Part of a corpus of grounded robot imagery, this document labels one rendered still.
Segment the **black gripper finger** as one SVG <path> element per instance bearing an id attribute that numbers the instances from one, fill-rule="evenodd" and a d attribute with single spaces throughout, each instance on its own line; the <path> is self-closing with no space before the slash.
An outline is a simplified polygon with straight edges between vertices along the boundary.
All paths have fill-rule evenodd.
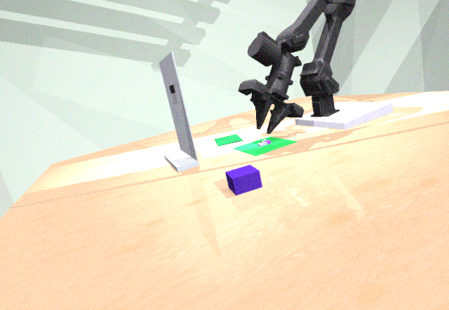
<path id="1" fill-rule="evenodd" d="M 271 118 L 269 120 L 269 125 L 267 128 L 267 134 L 271 134 L 271 132 L 277 127 L 277 125 L 282 122 L 288 115 L 292 115 L 292 112 L 287 109 L 270 109 Z"/>
<path id="2" fill-rule="evenodd" d="M 259 130 L 259 129 L 261 129 L 261 127 L 264 123 L 264 120 L 267 117 L 267 114 L 272 105 L 272 101 L 268 100 L 265 97 L 251 98 L 250 101 L 255 105 L 256 126 L 257 126 L 257 129 Z"/>

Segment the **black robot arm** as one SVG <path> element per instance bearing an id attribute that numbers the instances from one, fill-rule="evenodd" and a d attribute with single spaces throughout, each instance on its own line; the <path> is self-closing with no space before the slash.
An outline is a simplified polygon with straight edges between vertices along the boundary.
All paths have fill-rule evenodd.
<path id="1" fill-rule="evenodd" d="M 298 56 L 291 53 L 303 50 L 310 35 L 309 30 L 322 12 L 326 16 L 321 37 L 312 62 L 302 67 L 300 85 L 305 96 L 312 96 L 313 114 L 310 117 L 331 116 L 335 108 L 333 94 L 339 91 L 339 83 L 332 77 L 330 61 L 333 56 L 342 23 L 349 17 L 356 0 L 311 0 L 297 20 L 277 35 L 276 40 L 266 32 L 259 32 L 248 47 L 248 56 L 265 67 L 283 71 L 290 76 L 294 67 L 302 66 Z"/>

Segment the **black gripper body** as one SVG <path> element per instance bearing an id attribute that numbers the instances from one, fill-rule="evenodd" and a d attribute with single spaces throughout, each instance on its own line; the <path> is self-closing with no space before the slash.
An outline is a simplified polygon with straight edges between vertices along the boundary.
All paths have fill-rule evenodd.
<path id="1" fill-rule="evenodd" d="M 291 76 L 283 71 L 271 70 L 269 75 L 265 77 L 267 84 L 263 84 L 257 79 L 242 81 L 238 91 L 244 95 L 255 94 L 254 98 L 265 97 L 272 101 L 274 109 L 287 109 L 292 112 L 288 118 L 302 118 L 304 109 L 295 102 L 286 103 L 284 100 L 289 99 L 287 95 L 289 85 L 293 84 Z"/>

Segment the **light grey flat panel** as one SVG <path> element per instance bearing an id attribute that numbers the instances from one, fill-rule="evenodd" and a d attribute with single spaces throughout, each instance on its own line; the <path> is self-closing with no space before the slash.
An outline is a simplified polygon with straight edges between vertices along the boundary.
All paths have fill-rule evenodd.
<path id="1" fill-rule="evenodd" d="M 199 166 L 199 160 L 173 57 L 173 51 L 171 51 L 159 64 L 180 146 L 180 150 L 164 154 L 164 158 L 177 172 L 181 172 Z"/>

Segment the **green square marked area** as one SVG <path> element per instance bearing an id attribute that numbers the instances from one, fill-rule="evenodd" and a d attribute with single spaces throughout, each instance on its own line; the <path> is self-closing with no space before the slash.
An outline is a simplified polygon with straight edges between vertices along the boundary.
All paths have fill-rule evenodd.
<path id="1" fill-rule="evenodd" d="M 270 140 L 271 144 L 267 144 L 267 145 L 259 147 L 258 144 L 260 143 L 260 141 L 263 141 L 264 139 L 266 139 L 265 141 Z M 239 147 L 235 147 L 233 149 L 245 152 L 247 154 L 252 154 L 254 156 L 258 156 L 260 154 L 264 154 L 269 151 L 273 151 L 275 149 L 278 149 L 278 148 L 281 148 L 281 147 L 284 147 L 284 146 L 287 146 L 287 145 L 297 142 L 297 141 L 286 140 L 286 139 L 281 139 L 281 138 L 277 138 L 277 137 L 266 137 L 264 139 L 257 140 L 257 141 L 254 141 L 254 142 L 251 142 L 248 144 L 244 144 Z"/>

